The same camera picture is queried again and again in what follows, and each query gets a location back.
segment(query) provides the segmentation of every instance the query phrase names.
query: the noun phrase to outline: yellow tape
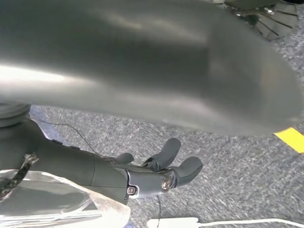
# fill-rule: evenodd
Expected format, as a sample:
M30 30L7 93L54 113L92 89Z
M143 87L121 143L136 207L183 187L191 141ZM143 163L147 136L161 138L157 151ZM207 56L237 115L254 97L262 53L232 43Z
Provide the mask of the yellow tape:
M304 153L304 135L294 128L290 127L284 131L275 134L296 152Z

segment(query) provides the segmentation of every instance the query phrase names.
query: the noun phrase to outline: gray robotic forearm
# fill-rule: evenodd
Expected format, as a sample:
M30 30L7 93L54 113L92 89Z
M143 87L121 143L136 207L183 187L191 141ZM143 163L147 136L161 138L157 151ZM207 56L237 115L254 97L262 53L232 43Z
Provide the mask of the gray robotic forearm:
M130 164L134 159L128 153L101 157L48 140L35 122L23 119L0 128L0 170L19 169L25 154L35 153L38 161L31 170L64 177L127 204L129 197L151 197L189 183L201 170L203 165L196 157L188 158L180 167L169 167L180 147L180 141L172 138L160 153L134 166Z

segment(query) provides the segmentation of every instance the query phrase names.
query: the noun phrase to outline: gray carpet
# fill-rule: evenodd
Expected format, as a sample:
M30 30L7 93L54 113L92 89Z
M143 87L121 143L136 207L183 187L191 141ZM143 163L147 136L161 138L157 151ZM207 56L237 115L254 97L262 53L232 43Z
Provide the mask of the gray carpet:
M304 7L299 11L297 31L273 45L289 61L304 85ZM274 135L228 137L51 107L33 107L32 114L54 123L71 124L98 153L115 156L130 152L137 164L158 152L167 139L180 139L183 146L175 165L189 156L198 156L204 168L188 186L162 195L162 217L192 216L201 222L275 217L304 223L304 156ZM56 132L52 127L42 126L50 137L64 138L66 143L89 150L72 129L57 126ZM297 129L304 133L304 121ZM130 200L129 206L132 209L131 220L137 227L144 228L147 220L156 218L158 213L157 199Z

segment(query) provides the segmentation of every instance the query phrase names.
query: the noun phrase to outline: screw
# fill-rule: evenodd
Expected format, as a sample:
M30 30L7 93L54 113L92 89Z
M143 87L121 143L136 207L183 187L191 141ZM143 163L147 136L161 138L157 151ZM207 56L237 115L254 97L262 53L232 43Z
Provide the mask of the screw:
M137 188L130 186L127 189L127 193L128 195L133 196L137 192Z
M164 179L161 183L161 189L163 191L168 191L170 189L170 181L169 179Z

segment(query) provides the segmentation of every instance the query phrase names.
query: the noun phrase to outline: plastic sheet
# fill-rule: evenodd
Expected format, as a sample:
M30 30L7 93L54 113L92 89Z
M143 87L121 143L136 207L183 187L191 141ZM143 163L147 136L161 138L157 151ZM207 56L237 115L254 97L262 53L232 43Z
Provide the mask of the plastic sheet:
M0 171L0 185L17 170ZM122 228L131 210L124 204L74 182L41 171L29 171L1 203L0 227Z

